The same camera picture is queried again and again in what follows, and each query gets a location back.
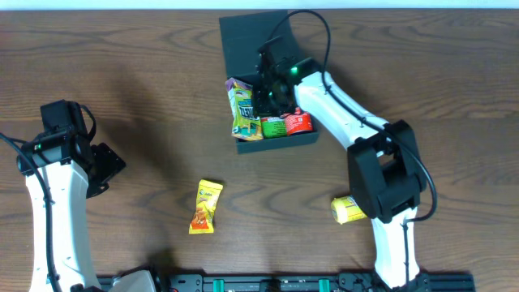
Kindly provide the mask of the green Haribo gummy bag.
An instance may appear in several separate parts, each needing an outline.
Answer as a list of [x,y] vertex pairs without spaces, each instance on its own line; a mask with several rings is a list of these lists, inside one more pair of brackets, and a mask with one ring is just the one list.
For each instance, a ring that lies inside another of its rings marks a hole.
[[285,120],[279,117],[261,118],[262,132],[265,139],[287,136]]

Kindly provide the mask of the red chips can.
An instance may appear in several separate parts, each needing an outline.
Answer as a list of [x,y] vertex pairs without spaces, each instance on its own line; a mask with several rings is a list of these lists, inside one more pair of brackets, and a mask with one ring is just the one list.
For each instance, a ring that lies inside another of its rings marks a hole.
[[287,135],[297,135],[313,131],[311,116],[299,107],[293,113],[282,114],[281,118],[285,122]]

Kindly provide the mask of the green Pretz snack box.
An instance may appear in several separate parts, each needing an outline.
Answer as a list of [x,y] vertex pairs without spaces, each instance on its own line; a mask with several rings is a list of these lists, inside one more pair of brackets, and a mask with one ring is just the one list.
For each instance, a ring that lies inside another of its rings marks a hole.
[[262,140],[261,121],[254,114],[252,105],[252,86],[235,78],[229,78],[225,86],[234,119],[231,135],[245,141]]

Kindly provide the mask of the black box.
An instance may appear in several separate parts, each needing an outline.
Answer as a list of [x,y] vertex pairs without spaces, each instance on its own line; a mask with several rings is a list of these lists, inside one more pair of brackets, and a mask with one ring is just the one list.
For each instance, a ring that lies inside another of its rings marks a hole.
[[219,19],[226,75],[249,84],[254,89],[260,81],[258,48],[277,36],[284,39],[282,52],[271,54],[275,62],[282,58],[303,60],[303,53],[294,37],[288,11],[270,11],[249,15],[226,16]]

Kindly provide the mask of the yellow Julie's snack packet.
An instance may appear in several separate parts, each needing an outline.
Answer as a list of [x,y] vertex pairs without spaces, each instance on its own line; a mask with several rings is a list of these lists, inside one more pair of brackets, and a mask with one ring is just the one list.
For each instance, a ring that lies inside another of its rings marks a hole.
[[202,179],[196,194],[195,213],[189,225],[189,234],[212,234],[217,201],[224,186]]

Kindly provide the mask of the yellow snack cup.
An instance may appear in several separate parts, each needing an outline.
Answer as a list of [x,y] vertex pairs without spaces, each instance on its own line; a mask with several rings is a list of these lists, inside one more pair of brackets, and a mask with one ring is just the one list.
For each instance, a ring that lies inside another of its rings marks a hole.
[[331,202],[332,215],[339,224],[367,218],[352,196],[334,198]]

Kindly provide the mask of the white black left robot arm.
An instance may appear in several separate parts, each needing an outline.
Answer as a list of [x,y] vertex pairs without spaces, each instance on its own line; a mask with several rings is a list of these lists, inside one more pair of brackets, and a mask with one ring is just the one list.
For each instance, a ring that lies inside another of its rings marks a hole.
[[149,270],[102,278],[93,267],[86,201],[109,188],[126,166],[110,147],[71,128],[47,131],[22,146],[17,162],[32,201],[31,291],[154,291]]

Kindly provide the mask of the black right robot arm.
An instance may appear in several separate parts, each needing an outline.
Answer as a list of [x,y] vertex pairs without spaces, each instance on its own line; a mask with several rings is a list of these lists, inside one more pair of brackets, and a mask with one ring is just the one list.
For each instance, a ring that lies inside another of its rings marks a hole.
[[258,98],[263,111],[308,112],[347,151],[350,194],[371,219],[375,272],[389,289],[404,289],[419,273],[414,223],[426,175],[414,131],[387,122],[345,93],[312,58],[259,56]]

